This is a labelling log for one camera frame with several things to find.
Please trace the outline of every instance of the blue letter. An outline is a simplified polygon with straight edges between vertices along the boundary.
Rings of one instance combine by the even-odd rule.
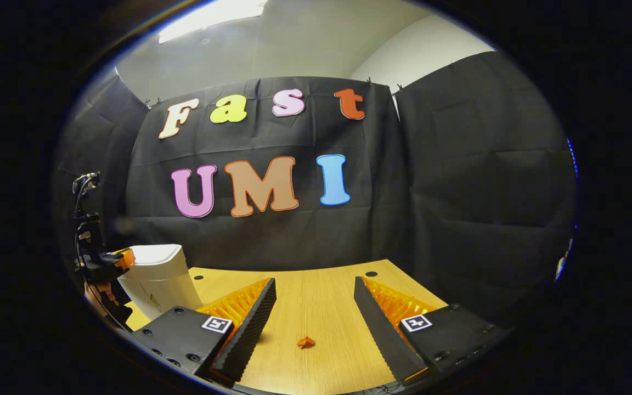
[[[326,190],[321,197],[322,205],[342,205],[351,199],[343,184],[343,163],[345,162],[346,157],[343,155],[323,155],[316,158],[316,163],[323,169],[323,187]]]

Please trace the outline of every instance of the white container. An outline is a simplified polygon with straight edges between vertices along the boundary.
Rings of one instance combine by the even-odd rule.
[[[155,320],[175,306],[201,307],[181,245],[135,245],[131,250],[136,261],[118,282],[146,317]]]

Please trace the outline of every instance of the cable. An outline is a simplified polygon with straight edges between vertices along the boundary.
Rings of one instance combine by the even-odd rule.
[[[75,203],[75,218],[77,218],[77,210],[80,209],[80,199],[83,195],[83,191],[84,188],[86,187],[87,183],[91,181],[91,178],[87,178],[86,180],[84,180],[84,182],[82,183],[81,187],[80,187],[80,194],[77,195],[77,202]],[[101,300],[99,300],[99,298],[96,296],[96,294],[94,293],[94,291],[92,290],[91,285],[89,284],[89,281],[87,280],[87,277],[84,274],[84,270],[86,270],[86,265],[87,263],[84,260],[84,255],[82,255],[80,253],[80,241],[78,240],[78,235],[77,232],[75,232],[75,251],[77,252],[77,257],[80,259],[80,263],[85,267],[84,269],[80,270],[80,273],[82,275],[82,278],[84,280],[84,284],[86,285],[86,287],[89,288],[90,292],[92,292],[92,295],[94,295],[94,298],[96,299],[96,301],[99,303],[99,305],[103,308],[103,310],[108,314],[109,317],[111,317],[115,323],[123,330],[126,330],[126,332],[128,332],[128,330],[125,328],[125,326],[121,325],[121,323],[116,320],[116,317],[114,317],[114,315],[109,312],[108,308],[106,308],[106,306],[104,306],[104,304],[101,302]],[[97,287],[97,285],[94,285],[94,288],[96,289],[97,293],[99,294],[99,296],[101,297],[101,291],[99,290],[99,288]]]
[[[398,382],[398,381],[392,387],[387,387],[386,385],[381,385],[379,387],[376,387],[376,388],[379,388],[379,390],[377,392],[375,392],[374,395],[379,395],[380,392],[384,392],[384,393],[388,393],[388,394],[396,393],[396,392],[390,392],[390,391],[398,390],[401,387],[402,387],[402,383]]]

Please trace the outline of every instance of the ceiling light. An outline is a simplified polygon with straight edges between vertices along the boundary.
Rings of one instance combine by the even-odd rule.
[[[260,16],[265,3],[265,0],[215,0],[191,11],[163,29],[158,42],[168,42],[186,33],[229,20]]]

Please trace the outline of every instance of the black curtain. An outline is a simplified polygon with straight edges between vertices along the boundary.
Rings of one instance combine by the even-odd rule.
[[[116,219],[125,212],[131,150],[147,113],[148,107],[126,87],[115,67],[100,72],[70,110],[56,149],[51,190],[56,237],[68,270],[77,257],[72,182],[82,174],[101,172],[99,186],[83,208],[100,213],[108,250],[127,247]]]
[[[303,92],[306,108],[277,117],[273,97],[283,89]],[[346,118],[335,92],[351,88],[363,98],[362,120]],[[227,95],[247,99],[240,122],[213,123],[216,102]],[[199,106],[172,137],[159,138],[168,107],[198,98]],[[140,128],[126,188],[133,243],[177,243],[188,265],[232,270],[303,270],[389,258],[405,267],[410,251],[409,203],[403,139],[389,88],[341,78],[262,78],[217,85],[156,105]],[[344,155],[343,178],[351,196],[323,205],[320,155]],[[276,157],[293,157],[293,210],[255,209],[232,217],[233,184],[226,164],[248,161],[259,177]],[[171,173],[188,168],[190,199],[199,204],[196,169],[214,165],[213,210],[201,218],[179,212]]]
[[[414,275],[449,303],[506,320],[554,280],[576,179],[562,127],[498,52],[396,93],[411,169]]]

